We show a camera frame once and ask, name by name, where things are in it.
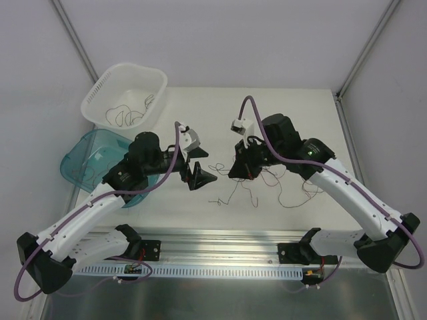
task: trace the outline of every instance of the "white wall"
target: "white wall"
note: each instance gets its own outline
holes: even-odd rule
[[[63,214],[66,152],[90,128],[79,105],[91,81],[48,0],[0,2],[0,318],[17,319],[17,238]],[[21,295],[27,295],[29,282]]]
[[[62,0],[95,70],[171,86],[337,91],[390,0]]]
[[[416,238],[427,253],[425,0],[402,2],[346,93],[344,108],[369,186],[401,212],[421,219]],[[412,248],[404,253],[401,261],[417,263]],[[426,268],[407,271],[406,278],[420,318],[427,319]]]

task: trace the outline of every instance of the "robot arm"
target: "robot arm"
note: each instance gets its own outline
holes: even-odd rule
[[[81,239],[106,215],[123,207],[139,191],[147,189],[149,175],[179,172],[181,180],[188,184],[190,190],[199,189],[217,179],[203,171],[199,162],[195,163],[192,172],[189,168],[191,158],[208,156],[199,147],[197,133],[180,125],[179,136],[178,150],[171,151],[175,146],[169,146],[162,151],[155,133],[140,133],[130,144],[123,160],[109,170],[103,181],[80,205],[37,236],[24,233],[18,238],[21,263],[27,264],[26,270],[42,292],[58,290],[74,271],[96,261],[116,255],[128,259],[139,257],[141,237],[128,225],[120,225],[106,236],[94,240]],[[39,250],[36,256],[29,259],[35,250]]]
[[[291,159],[290,162],[280,161],[265,141],[247,134],[253,132],[251,121],[236,119],[232,131],[243,135],[244,139],[236,145],[236,161],[229,178],[255,179],[265,166],[285,165],[289,171],[312,182],[334,198],[362,227],[361,230],[349,232],[313,228],[298,246],[286,251],[286,257],[304,265],[319,256],[358,257],[369,268],[387,272],[409,240],[393,220],[410,233],[415,232],[420,220],[412,213],[402,215],[373,195],[349,174],[334,152],[320,140],[301,140],[288,117],[271,115],[262,121],[262,126],[274,150],[281,157]],[[304,161],[321,163],[331,169],[304,164]],[[383,208],[390,216],[381,214],[376,206]]]

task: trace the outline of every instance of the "white cable channel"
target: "white cable channel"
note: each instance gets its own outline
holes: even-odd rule
[[[85,267],[76,275],[94,275],[100,277],[140,277],[149,273],[148,268],[139,266],[140,274],[125,273],[126,264],[96,263]],[[271,279],[302,280],[302,268],[294,267],[228,267],[221,265],[152,265],[152,277],[167,278],[204,278],[204,279]]]

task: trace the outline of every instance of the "teal plastic container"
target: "teal plastic container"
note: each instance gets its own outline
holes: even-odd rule
[[[131,141],[114,132],[96,129],[86,133],[78,144],[62,159],[62,176],[79,188],[92,192],[104,175],[117,165],[127,153]],[[148,185],[157,183],[159,175],[150,175]],[[123,208],[133,207],[148,193],[134,197]]]

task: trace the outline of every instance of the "metal frame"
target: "metal frame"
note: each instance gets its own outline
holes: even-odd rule
[[[93,64],[86,53],[73,25],[61,3],[61,0],[49,0],[57,12],[77,54],[81,58],[88,75],[93,83],[98,79],[98,75]],[[363,173],[358,162],[358,156],[354,147],[354,140],[348,127],[348,122],[341,104],[343,95],[352,84],[358,71],[363,67],[366,58],[375,46],[379,36],[389,22],[391,16],[396,12],[402,0],[391,0],[379,22],[369,36],[364,48],[360,52],[356,62],[352,66],[344,84],[334,96],[338,117],[341,122],[344,138],[356,178],[364,183]],[[74,208],[77,201],[79,188],[75,187],[69,201],[68,209]],[[87,235],[87,239],[98,236],[100,233],[107,233],[109,230],[97,228],[95,232]],[[144,239],[162,240],[161,260],[168,263],[180,265],[270,265],[278,263],[278,253],[276,243],[296,242],[304,232],[298,231],[224,231],[224,230],[165,230],[165,229],[138,229]],[[356,259],[346,259],[343,263],[345,268],[362,268],[363,264]],[[399,317],[405,320],[418,319],[416,309],[407,289],[406,281],[402,270],[391,269],[387,273],[390,289]],[[40,295],[26,304],[21,312],[21,317],[27,319],[38,319],[41,316],[43,306],[46,301],[45,295]]]
[[[65,31],[67,32],[71,42],[73,43],[75,49],[77,50],[77,54],[79,55],[81,62],[83,63],[87,71],[87,74],[91,77],[91,80],[93,81],[93,83],[95,83],[98,80],[99,76],[96,73],[95,68],[93,68],[92,62],[89,59],[89,56],[87,55],[85,48],[81,44],[79,36],[75,32],[73,24],[68,18],[68,15],[64,9],[64,6],[62,5],[60,0],[49,0],[49,2],[52,4],[53,8],[57,12],[59,16],[59,20],[62,22],[65,28]]]
[[[371,33],[367,42],[365,43],[365,46],[363,47],[362,51],[359,53],[359,56],[357,57],[356,62],[353,64],[353,67],[348,73],[346,80],[344,81],[344,84],[341,86],[341,89],[338,91],[339,101],[341,101],[342,97],[344,96],[344,94],[352,84],[355,76],[358,74],[359,70],[363,67],[364,62],[369,56],[369,53],[377,43],[378,38],[381,36],[384,28],[387,26],[387,23],[389,22],[393,14],[396,12],[396,9],[398,8],[401,2],[402,0],[391,0],[390,3],[388,4],[386,10],[383,12],[380,20],[377,22],[373,32]]]

